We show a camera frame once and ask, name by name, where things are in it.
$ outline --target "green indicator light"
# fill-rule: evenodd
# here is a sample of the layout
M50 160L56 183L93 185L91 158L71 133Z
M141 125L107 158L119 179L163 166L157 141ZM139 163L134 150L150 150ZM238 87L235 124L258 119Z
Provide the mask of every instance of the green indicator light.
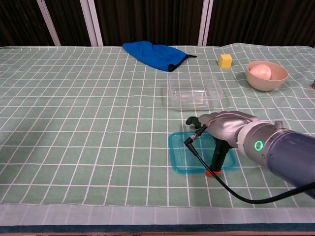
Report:
M256 151L261 151L262 148L264 147L264 144L262 143L262 141L258 140L255 145L254 145Z

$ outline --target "red object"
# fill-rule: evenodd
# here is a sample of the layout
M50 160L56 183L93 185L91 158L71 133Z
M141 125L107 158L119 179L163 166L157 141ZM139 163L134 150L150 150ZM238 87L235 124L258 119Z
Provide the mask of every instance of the red object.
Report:
M222 171L213 171L216 175L220 174ZM210 171L206 170L205 175L207 177L212 177L213 175L210 173Z

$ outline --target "dark curtain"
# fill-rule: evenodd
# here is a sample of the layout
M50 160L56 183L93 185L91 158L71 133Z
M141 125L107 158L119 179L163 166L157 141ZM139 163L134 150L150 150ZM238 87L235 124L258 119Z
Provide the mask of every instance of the dark curtain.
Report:
M45 0L62 46L90 46L80 0Z
M95 0L104 45L197 45L203 0Z
M214 0L207 45L315 46L315 0Z
M0 47L53 46L36 0L0 0Z

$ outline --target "black cable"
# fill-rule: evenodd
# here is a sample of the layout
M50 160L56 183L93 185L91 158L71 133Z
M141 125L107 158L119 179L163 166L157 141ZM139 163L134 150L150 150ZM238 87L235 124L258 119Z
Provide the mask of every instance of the black cable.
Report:
M196 151L196 149L193 147L193 145L191 143L186 144L186 146L189 148L189 150L199 159L199 161L202 163L202 165L213 175L213 177L230 193L232 194L234 197L236 197L237 199L249 203L249 204L265 204L265 203L272 203L275 201L279 201L281 199L284 198L288 198L291 197L293 195L311 190L315 188L315 182L310 183L310 184L306 184L300 187L297 187L295 189L286 191L284 193L281 193L279 195L270 197L270 198L266 198L266 199L260 199L260 200L252 200L252 199L247 199L244 198L240 195L238 195L236 192L234 192L232 189L230 189L217 175L216 173L214 173L209 167L208 165L204 162L204 160L201 158L201 156L199 155L199 153Z

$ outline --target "clear plastic container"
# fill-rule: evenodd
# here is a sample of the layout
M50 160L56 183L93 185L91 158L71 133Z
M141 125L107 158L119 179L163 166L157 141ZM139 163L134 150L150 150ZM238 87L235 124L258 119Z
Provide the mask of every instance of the clear plastic container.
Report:
M220 107L223 90L210 73L180 73L168 77L167 87L177 111L211 110Z

